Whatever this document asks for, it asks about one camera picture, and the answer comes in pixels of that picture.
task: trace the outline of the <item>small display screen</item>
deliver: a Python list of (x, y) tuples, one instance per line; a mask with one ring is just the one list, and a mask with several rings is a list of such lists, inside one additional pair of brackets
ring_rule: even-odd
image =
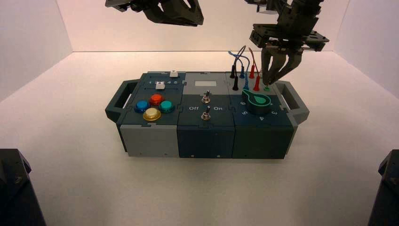
[(216, 81), (195, 81), (195, 86), (216, 86)]

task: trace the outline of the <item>teal push button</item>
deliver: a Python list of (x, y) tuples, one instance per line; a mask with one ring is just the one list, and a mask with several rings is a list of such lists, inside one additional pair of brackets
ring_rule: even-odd
[(172, 102), (170, 101), (162, 101), (162, 103), (159, 106), (159, 109), (162, 113), (170, 113), (175, 109), (175, 106), (173, 106)]

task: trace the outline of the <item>white wall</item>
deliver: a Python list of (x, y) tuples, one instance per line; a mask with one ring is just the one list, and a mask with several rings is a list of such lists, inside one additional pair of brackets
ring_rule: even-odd
[(399, 98), (398, 11), (398, 0), (351, 0), (335, 51)]
[(0, 0), (0, 101), (71, 52), (56, 0)]
[[(276, 15), (257, 14), (244, 0), (200, 0), (204, 25), (154, 24), (144, 13), (121, 13), (105, 0), (57, 0), (74, 51), (230, 50), (250, 44), (252, 24), (274, 24)], [(325, 0), (316, 30), (333, 50), (349, 0)]]

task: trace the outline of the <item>orange push button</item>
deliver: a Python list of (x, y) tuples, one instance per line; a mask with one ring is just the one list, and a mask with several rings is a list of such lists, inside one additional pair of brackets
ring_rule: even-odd
[(164, 101), (164, 98), (161, 94), (154, 94), (150, 98), (150, 104), (152, 106), (158, 106), (162, 101)]

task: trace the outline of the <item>screw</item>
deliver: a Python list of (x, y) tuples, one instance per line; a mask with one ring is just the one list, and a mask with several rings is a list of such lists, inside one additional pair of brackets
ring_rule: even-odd
[(22, 181), (22, 177), (15, 177), (15, 184), (19, 184)]
[(392, 182), (394, 185), (399, 185), (399, 178), (391, 178), (391, 182)]

